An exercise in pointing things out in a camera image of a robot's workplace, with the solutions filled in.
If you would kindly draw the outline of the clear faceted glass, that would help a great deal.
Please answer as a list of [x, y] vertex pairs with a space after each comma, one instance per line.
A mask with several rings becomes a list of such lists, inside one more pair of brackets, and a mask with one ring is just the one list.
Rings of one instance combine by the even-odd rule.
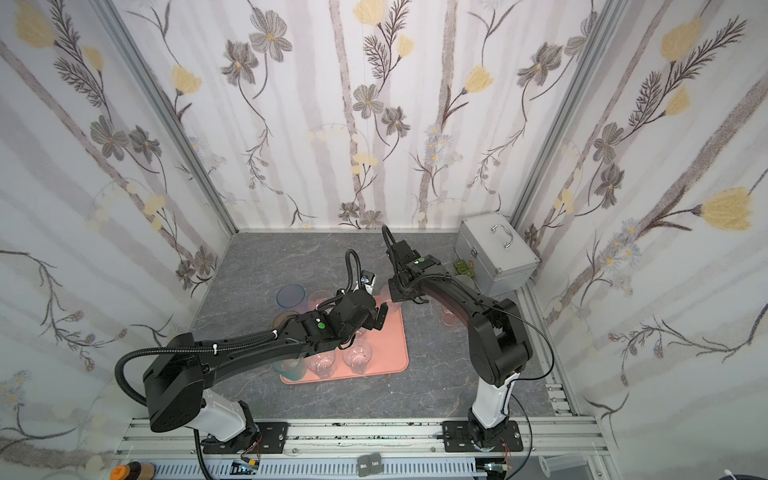
[[332, 298], [334, 293], [328, 290], [317, 290], [311, 293], [307, 300], [309, 310], [316, 309], [322, 302]]
[[372, 357], [372, 346], [363, 340], [356, 340], [353, 345], [342, 351], [344, 363], [356, 375], [364, 375], [369, 370]]
[[306, 368], [319, 379], [329, 379], [336, 371], [336, 351], [327, 351], [308, 356], [305, 359]]

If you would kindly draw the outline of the teal textured cup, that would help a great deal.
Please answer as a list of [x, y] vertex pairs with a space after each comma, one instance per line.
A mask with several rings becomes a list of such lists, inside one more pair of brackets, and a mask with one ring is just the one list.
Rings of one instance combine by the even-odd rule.
[[305, 361], [302, 358], [274, 362], [272, 369], [288, 382], [302, 380], [307, 372]]

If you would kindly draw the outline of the blue translucent cup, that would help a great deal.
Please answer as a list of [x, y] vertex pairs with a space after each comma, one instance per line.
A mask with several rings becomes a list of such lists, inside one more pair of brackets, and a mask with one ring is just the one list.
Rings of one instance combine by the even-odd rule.
[[307, 307], [307, 293], [303, 286], [288, 284], [282, 286], [276, 294], [276, 303], [286, 311], [303, 313]]

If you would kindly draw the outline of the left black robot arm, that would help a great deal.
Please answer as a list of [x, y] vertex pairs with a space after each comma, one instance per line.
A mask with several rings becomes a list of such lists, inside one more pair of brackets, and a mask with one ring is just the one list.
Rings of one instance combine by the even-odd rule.
[[353, 249], [344, 261], [346, 286], [315, 309], [233, 339], [197, 341], [186, 333], [163, 347], [134, 350], [115, 364], [118, 387], [146, 407], [153, 432], [191, 429], [199, 468], [210, 478], [205, 454], [252, 451], [263, 437], [247, 403], [216, 394], [214, 385], [262, 365], [349, 348], [360, 329], [382, 327], [387, 310], [371, 294], [374, 273]]

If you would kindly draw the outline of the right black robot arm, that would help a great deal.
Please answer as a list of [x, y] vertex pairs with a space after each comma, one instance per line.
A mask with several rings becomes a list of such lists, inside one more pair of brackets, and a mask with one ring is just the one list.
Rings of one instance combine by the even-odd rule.
[[388, 280], [391, 300], [415, 304], [433, 300], [465, 324], [470, 362], [479, 377], [467, 432], [477, 449], [491, 449], [507, 430], [514, 384], [542, 380], [553, 372], [552, 344], [545, 342], [548, 369], [538, 376], [524, 377], [522, 373], [534, 355], [528, 331], [533, 330], [541, 339], [546, 335], [522, 317], [517, 304], [510, 299], [495, 300], [466, 286], [434, 256], [423, 256], [406, 241], [397, 241], [386, 226], [382, 235], [393, 268]]

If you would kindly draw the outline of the amber translucent cup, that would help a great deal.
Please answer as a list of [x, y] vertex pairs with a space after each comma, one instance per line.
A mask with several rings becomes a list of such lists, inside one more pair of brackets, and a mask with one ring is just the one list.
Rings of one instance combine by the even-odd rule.
[[297, 317], [298, 315], [299, 313], [293, 310], [284, 311], [275, 317], [275, 319], [272, 322], [271, 328], [274, 330], [279, 330], [285, 324], [286, 321], [288, 321], [291, 318]]

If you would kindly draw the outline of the pink rectangular tray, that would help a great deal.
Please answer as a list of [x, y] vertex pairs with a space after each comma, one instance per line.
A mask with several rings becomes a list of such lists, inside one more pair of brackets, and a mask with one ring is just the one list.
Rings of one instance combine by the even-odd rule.
[[356, 340], [367, 341], [373, 348], [373, 357], [369, 370], [364, 375], [356, 375], [350, 371], [342, 359], [343, 349], [336, 349], [336, 371], [329, 379], [319, 379], [307, 369], [305, 377], [298, 382], [288, 382], [280, 376], [283, 383], [288, 385], [327, 382], [352, 378], [370, 377], [403, 372], [408, 364], [408, 350], [402, 312], [397, 304], [376, 297], [378, 303], [385, 302], [389, 307], [386, 320], [381, 330], [359, 330]]

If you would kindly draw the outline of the pink translucent cup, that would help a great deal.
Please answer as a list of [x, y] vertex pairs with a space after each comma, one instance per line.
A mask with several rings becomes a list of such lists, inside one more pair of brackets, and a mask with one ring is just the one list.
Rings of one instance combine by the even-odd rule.
[[460, 323], [460, 319], [441, 303], [436, 303], [434, 307], [436, 315], [444, 326], [453, 327]]

